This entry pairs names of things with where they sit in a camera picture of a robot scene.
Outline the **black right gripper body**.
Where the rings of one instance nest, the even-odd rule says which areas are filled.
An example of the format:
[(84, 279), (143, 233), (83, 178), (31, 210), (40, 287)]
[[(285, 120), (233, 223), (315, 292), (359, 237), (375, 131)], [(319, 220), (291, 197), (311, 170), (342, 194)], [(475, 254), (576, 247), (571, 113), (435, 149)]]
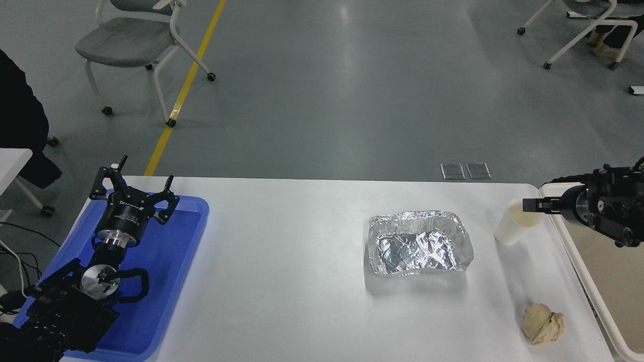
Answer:
[(583, 185), (568, 188), (559, 197), (558, 211), (570, 224), (583, 224), (583, 217), (578, 212), (578, 198), (583, 193)]

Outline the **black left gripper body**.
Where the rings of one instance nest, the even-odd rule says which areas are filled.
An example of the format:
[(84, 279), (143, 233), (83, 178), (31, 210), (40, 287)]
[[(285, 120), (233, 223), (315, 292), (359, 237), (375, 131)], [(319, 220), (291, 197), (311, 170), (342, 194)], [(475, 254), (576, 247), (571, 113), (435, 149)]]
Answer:
[(115, 190), (107, 198), (107, 206), (95, 234), (104, 240), (109, 232), (124, 232), (129, 239), (140, 241), (155, 209), (147, 201), (149, 193), (137, 190)]

